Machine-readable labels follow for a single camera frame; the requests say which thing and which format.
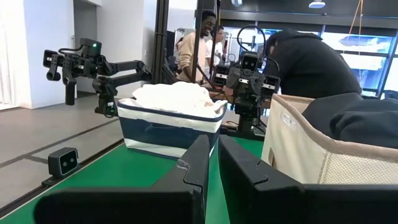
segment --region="black hoodie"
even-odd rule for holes
[[[283,94],[309,98],[361,94],[359,82],[343,57],[317,35],[292,30],[277,32],[267,41],[267,54],[275,42],[269,57],[279,64]],[[264,74],[276,75],[276,65],[268,61]]]

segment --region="beige fabric bin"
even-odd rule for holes
[[[398,149],[329,138],[302,116],[312,101],[272,97],[263,161],[303,184],[398,184]]]

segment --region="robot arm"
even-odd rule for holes
[[[57,72],[62,67],[62,82],[65,85],[65,104],[75,104],[75,86],[77,77],[92,78],[93,88],[99,94],[97,113],[106,116],[117,116],[114,108],[114,96],[118,94],[116,87],[139,81],[150,81],[152,74],[144,62],[109,63],[101,55],[102,43],[90,39],[81,39],[78,49],[60,49],[58,52],[44,51],[43,66],[49,68],[47,79],[59,81]],[[118,72],[135,70],[136,73],[121,77],[110,77]]]

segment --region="ceiling light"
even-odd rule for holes
[[[322,2],[322,0],[313,0],[313,2],[310,3],[309,8],[311,9],[321,9],[325,7],[325,3]]]
[[[232,0],[232,5],[235,7],[242,6],[242,0]]]

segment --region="label on basket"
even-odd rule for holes
[[[291,130],[295,131],[296,130],[296,122],[293,121],[289,115],[287,114],[282,114],[281,116],[282,120],[284,123],[291,128]]]

